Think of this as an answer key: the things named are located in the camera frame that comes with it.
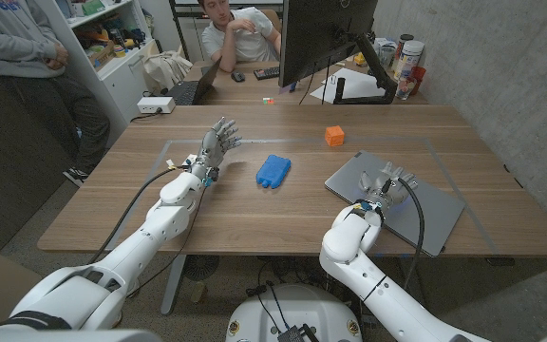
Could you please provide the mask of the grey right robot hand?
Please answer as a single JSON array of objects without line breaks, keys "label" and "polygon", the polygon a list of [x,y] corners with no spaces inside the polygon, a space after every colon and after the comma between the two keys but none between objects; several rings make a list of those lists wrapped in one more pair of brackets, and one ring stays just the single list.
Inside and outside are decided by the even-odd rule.
[{"label": "grey right robot hand", "polygon": [[383,211],[401,204],[410,196],[409,190],[418,187],[415,175],[407,173],[402,176],[403,172],[402,166],[394,167],[391,161],[377,171],[363,171],[358,184],[365,193],[364,199],[379,202]]}]

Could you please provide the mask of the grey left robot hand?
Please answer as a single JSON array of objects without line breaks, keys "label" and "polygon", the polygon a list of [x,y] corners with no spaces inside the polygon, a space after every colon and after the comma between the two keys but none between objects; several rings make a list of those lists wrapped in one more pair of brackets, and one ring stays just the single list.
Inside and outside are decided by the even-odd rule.
[{"label": "grey left robot hand", "polygon": [[241,145],[242,137],[236,136],[235,123],[235,120],[227,122],[221,117],[202,139],[196,162],[191,166],[191,173],[207,185],[217,181],[218,167],[225,153]]}]

